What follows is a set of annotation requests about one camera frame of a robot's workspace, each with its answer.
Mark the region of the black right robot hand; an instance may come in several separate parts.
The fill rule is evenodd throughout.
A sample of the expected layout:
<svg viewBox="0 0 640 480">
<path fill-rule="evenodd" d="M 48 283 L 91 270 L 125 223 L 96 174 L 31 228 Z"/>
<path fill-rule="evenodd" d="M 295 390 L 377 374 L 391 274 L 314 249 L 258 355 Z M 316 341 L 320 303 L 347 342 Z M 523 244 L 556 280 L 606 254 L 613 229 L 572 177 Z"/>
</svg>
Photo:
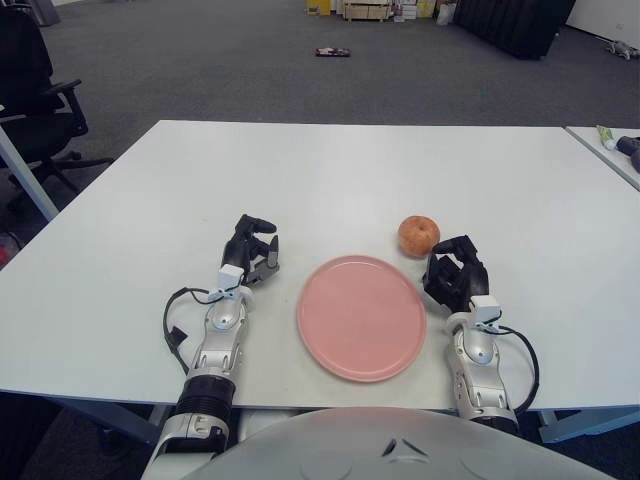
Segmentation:
<svg viewBox="0 0 640 480">
<path fill-rule="evenodd" d="M 470 312 L 473 296 L 489 294 L 489 278 L 467 235 L 437 243 L 422 277 L 423 290 L 451 313 Z"/>
</svg>

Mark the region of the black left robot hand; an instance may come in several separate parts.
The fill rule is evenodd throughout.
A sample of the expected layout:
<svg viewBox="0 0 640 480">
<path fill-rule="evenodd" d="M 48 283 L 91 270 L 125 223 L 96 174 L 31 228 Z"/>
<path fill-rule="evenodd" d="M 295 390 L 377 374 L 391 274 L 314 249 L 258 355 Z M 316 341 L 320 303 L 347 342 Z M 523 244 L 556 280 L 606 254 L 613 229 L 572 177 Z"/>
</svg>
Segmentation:
<svg viewBox="0 0 640 480">
<path fill-rule="evenodd" d="M 267 280 L 279 270 L 279 238 L 277 227 L 266 220 L 243 214 L 226 243 L 221 265 L 232 265 L 243 271 L 242 286 Z"/>
</svg>

